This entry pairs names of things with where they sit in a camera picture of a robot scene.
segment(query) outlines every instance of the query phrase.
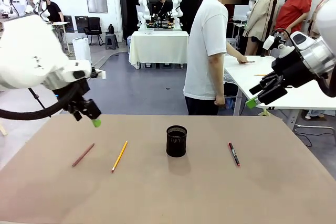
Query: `person's hand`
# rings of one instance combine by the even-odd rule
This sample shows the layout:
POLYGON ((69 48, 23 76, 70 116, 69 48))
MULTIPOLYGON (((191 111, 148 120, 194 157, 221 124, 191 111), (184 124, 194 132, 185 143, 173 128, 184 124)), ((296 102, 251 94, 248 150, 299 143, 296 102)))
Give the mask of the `person's hand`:
POLYGON ((239 64, 245 64, 245 63, 248 63, 248 60, 246 58, 246 56, 240 54, 238 57, 237 57, 237 60, 239 62, 239 64))
MULTIPOLYGON (((289 26, 287 27, 286 31, 291 34, 292 33, 292 28, 289 26)), ((288 34, 286 32, 283 33, 283 39, 287 40, 288 39, 288 34)))
POLYGON ((225 105, 225 98, 223 94, 216 96, 215 105, 219 107, 223 107, 225 105))

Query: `white bin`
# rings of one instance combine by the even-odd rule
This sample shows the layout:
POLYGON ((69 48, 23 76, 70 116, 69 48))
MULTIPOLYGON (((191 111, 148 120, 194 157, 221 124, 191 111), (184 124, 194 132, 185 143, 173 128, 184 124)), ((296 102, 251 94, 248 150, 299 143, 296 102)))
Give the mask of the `white bin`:
POLYGON ((72 40, 74 46, 76 60, 91 60, 91 51, 89 46, 89 39, 87 38, 76 38, 72 40))

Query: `person in black shirt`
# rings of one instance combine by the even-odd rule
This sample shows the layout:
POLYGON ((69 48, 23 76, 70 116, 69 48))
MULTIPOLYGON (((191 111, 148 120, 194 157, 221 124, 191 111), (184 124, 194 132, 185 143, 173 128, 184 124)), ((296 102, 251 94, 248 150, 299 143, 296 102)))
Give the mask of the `person in black shirt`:
POLYGON ((48 17, 50 22, 64 22, 63 13, 55 2, 47 0, 47 9, 50 13, 50 16, 48 17))

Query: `red and black marker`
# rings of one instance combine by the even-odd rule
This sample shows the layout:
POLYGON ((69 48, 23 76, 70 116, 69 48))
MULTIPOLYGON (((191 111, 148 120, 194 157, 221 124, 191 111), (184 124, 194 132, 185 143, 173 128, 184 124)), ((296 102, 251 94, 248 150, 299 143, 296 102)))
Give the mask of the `red and black marker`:
POLYGON ((232 152, 233 158, 235 159, 237 166, 240 167, 240 162, 239 162, 238 156, 237 156, 236 151, 235 151, 235 149, 233 148, 233 145, 232 145, 231 142, 229 143, 229 148, 230 148, 230 150, 231 150, 231 152, 232 152))

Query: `beige jacket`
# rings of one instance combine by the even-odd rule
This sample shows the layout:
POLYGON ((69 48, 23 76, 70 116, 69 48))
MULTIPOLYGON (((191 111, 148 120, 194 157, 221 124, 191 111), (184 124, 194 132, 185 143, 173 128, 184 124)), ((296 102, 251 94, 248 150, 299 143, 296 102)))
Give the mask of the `beige jacket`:
POLYGON ((320 37, 320 32, 319 32, 319 29, 317 27, 317 24, 316 24, 316 16, 317 16, 317 13, 319 12, 319 10, 325 5, 326 2, 328 2, 329 0, 322 0, 319 5, 316 7, 312 17, 311 17, 311 22, 312 22, 312 26, 311 26, 311 29, 310 29, 310 34, 309 36, 313 37, 313 38, 318 38, 320 37))
POLYGON ((252 8, 243 36, 257 37, 260 41, 265 41, 271 10, 272 0, 259 0, 252 8))

